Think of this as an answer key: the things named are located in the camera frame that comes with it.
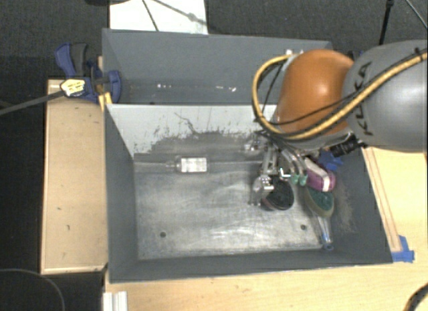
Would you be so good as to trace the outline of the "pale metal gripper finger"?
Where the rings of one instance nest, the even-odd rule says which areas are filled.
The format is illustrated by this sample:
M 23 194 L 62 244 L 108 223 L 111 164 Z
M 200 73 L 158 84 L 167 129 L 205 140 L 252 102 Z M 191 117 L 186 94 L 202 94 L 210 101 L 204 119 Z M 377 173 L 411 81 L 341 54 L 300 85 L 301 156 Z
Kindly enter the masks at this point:
M 263 199 L 271 197 L 275 187 L 273 184 L 273 178 L 271 176 L 266 176 L 263 178 Z
M 253 183 L 251 184 L 250 198 L 248 203 L 253 206 L 258 206 L 260 205 L 262 197 L 263 197 L 263 179 L 261 177 L 257 177 L 256 179 L 254 179 Z

